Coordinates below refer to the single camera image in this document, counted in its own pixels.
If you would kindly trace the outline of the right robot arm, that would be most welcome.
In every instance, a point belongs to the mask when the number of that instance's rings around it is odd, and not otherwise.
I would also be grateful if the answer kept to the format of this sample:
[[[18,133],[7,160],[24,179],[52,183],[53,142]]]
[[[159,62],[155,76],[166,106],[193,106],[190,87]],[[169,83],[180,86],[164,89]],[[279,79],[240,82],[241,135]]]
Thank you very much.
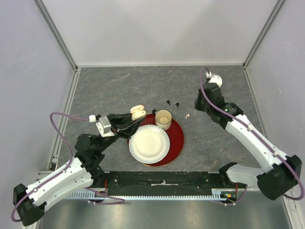
[[[218,176],[222,187],[243,183],[258,187],[268,199],[275,200],[280,196],[286,197],[287,191],[299,186],[300,196],[293,200],[304,198],[305,188],[300,180],[301,159],[296,155],[289,156],[271,144],[236,104],[224,101],[219,86],[213,84],[211,88],[199,89],[195,109],[206,112],[213,122],[239,140],[260,165],[260,168],[254,168],[227,164]]]

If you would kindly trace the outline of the pink earbud charging case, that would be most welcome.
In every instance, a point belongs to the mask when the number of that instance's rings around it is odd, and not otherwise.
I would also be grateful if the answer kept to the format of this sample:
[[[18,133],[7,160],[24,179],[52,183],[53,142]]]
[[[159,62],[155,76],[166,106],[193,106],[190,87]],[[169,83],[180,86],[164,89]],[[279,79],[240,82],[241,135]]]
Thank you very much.
[[[137,105],[130,109],[130,113],[132,114],[132,120],[136,120],[146,116],[146,111],[144,110],[143,105]]]

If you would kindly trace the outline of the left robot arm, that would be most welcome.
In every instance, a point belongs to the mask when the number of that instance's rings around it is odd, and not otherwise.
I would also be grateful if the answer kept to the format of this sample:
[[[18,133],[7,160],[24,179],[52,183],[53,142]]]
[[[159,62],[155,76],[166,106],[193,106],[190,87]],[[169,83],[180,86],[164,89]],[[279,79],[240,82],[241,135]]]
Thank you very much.
[[[41,219],[54,204],[79,189],[101,187],[106,174],[100,167],[103,152],[119,138],[129,140],[138,130],[145,115],[134,118],[131,113],[90,115],[84,121],[96,123],[99,135],[81,134],[70,153],[69,161],[43,179],[19,184],[13,189],[13,222],[29,226]]]

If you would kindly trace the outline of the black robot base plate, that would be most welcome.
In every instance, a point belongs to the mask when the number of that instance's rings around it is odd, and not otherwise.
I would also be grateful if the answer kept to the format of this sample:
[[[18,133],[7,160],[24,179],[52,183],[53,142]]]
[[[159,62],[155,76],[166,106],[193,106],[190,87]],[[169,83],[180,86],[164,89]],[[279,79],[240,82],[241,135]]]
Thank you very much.
[[[245,187],[244,184],[234,183],[217,172],[203,171],[110,171],[106,173],[105,181],[108,189],[165,185],[204,189],[242,189]]]

